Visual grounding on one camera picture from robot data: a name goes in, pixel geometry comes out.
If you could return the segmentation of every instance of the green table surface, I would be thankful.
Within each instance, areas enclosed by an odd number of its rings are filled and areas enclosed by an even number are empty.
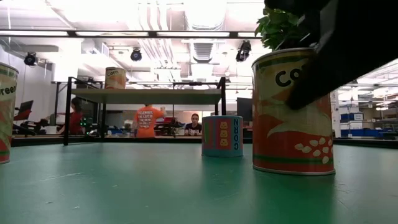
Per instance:
[[[398,151],[335,146],[336,175],[252,169],[199,144],[18,147],[0,165],[0,223],[398,223]]]

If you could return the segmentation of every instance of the shelf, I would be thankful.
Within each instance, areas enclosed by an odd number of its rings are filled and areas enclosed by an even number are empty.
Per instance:
[[[221,90],[110,90],[76,89],[72,94],[106,104],[215,105]]]

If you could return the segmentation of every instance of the ceiling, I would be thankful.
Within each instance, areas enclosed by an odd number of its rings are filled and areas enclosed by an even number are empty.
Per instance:
[[[189,0],[113,0],[101,2],[95,0],[3,0],[0,2],[0,29],[59,29],[59,30],[159,30],[166,26],[168,30],[187,30],[185,11],[193,3]],[[225,11],[220,30],[254,31],[256,21],[262,17],[264,0],[202,0],[193,10],[203,22],[215,19],[216,15]],[[153,75],[159,70],[159,61],[170,62],[178,70],[175,80],[189,80],[198,73],[206,73],[206,80],[213,82],[220,76],[228,75],[231,83],[251,84],[251,64],[259,56],[270,52],[264,49],[259,40],[250,40],[251,55],[245,62],[235,60],[242,40],[218,39],[211,51],[210,65],[201,65],[200,71],[192,58],[190,39],[172,40],[142,40],[142,39],[55,39],[55,38],[5,38],[0,44],[5,45],[13,54],[24,56],[28,49],[38,50],[37,55],[42,60],[56,63],[62,59],[64,51],[71,44],[81,42],[82,51],[79,55],[80,76],[92,76],[104,79],[104,69],[109,66],[123,67],[130,71],[133,80],[167,81],[170,76]],[[109,47],[109,57],[101,55],[101,46]],[[173,58],[163,53],[161,46],[170,46]],[[134,47],[140,47],[142,60],[133,62],[129,57]],[[160,54],[154,60],[154,54],[146,48],[159,50]],[[388,63],[382,68],[366,74],[358,79],[359,84],[382,83],[398,84],[398,60]],[[398,87],[386,87],[389,95],[395,97]],[[340,98],[350,100],[352,95],[360,98],[371,95],[374,91],[383,91],[378,86],[344,87],[339,90]]]

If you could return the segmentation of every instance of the person in red shirt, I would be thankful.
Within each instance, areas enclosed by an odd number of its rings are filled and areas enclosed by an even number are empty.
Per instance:
[[[137,128],[137,138],[154,138],[156,119],[163,118],[166,114],[164,106],[157,110],[152,105],[137,110],[134,118]]]
[[[83,130],[80,126],[80,120],[83,117],[83,112],[79,98],[73,98],[71,100],[71,107],[73,112],[70,114],[69,119],[69,134],[83,134]],[[57,134],[62,134],[64,130],[65,126],[62,127]]]

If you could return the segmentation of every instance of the can lid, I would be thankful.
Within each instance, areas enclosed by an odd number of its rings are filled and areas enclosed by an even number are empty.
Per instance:
[[[276,50],[276,51],[269,52],[268,54],[265,54],[265,55],[260,56],[259,58],[255,59],[255,61],[253,62],[253,64],[251,66],[253,67],[253,65],[255,63],[257,63],[258,61],[260,61],[261,59],[263,59],[265,57],[269,57],[271,55],[277,55],[277,54],[282,54],[282,53],[286,53],[286,52],[298,52],[298,51],[314,52],[314,49],[310,48],[310,47],[297,47],[297,48],[292,48],[292,49]]]
[[[11,68],[12,70],[16,71],[16,72],[19,74],[18,69],[14,68],[14,67],[11,66],[11,65],[8,65],[8,64],[2,63],[2,62],[0,62],[0,65],[2,65],[2,66],[4,66],[4,67],[7,67],[7,68]]]

